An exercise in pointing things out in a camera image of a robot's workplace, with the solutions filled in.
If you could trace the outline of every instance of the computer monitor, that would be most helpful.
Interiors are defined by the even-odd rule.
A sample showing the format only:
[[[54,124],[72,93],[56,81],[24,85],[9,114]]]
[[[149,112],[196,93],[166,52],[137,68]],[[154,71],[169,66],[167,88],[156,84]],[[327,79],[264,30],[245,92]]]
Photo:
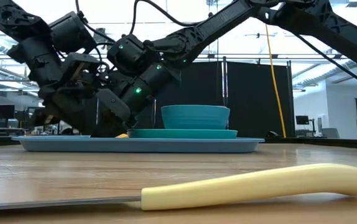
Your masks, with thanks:
[[[0,105],[0,119],[14,118],[14,105]]]
[[[296,123],[301,125],[310,124],[308,116],[296,116]]]

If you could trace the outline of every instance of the knife handle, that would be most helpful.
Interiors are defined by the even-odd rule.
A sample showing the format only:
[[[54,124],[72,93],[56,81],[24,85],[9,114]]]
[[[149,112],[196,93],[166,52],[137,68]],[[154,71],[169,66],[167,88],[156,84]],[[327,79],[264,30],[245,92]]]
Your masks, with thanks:
[[[193,208],[319,192],[357,196],[357,167],[313,164],[149,187],[141,191],[141,208]]]

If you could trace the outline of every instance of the yellow cable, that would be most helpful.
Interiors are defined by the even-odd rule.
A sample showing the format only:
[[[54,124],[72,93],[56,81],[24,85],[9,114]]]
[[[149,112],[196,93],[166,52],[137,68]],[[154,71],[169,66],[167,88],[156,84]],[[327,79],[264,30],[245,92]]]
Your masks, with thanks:
[[[277,82],[276,82],[276,75],[275,75],[275,73],[274,73],[274,65],[273,65],[273,63],[272,63],[270,37],[269,37],[269,34],[268,34],[268,26],[267,26],[267,24],[266,24],[266,34],[267,34],[268,52],[269,52],[269,55],[270,55],[272,82],[274,83],[274,89],[275,89],[276,97],[277,97],[277,103],[278,103],[278,109],[279,109],[279,116],[280,116],[280,123],[281,123],[281,126],[282,126],[282,133],[284,133],[284,138],[286,138],[286,130],[285,130],[285,123],[284,123],[284,116],[282,115],[281,101],[280,101],[280,99],[279,99],[279,94],[278,94],[278,88],[277,88]]]

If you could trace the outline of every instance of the desk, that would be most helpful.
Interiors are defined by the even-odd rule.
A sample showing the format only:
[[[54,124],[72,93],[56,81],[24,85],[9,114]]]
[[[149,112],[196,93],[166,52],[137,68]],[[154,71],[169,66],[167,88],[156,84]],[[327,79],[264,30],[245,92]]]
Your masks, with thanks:
[[[139,195],[144,187],[319,162],[357,166],[357,149],[261,144],[252,154],[75,154],[30,153],[21,146],[1,146],[0,203]],[[354,224],[357,198],[300,195],[164,212],[142,212],[133,203],[0,213],[0,224],[50,222]]]

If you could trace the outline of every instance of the knife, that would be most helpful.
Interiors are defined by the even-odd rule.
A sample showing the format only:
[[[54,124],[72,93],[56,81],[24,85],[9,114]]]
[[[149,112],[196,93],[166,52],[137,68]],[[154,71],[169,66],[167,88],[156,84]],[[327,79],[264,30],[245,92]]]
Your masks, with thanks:
[[[0,204],[0,210],[141,202],[142,210],[205,207],[297,194],[357,196],[357,167],[312,164],[263,170],[184,184],[148,187],[141,196]]]

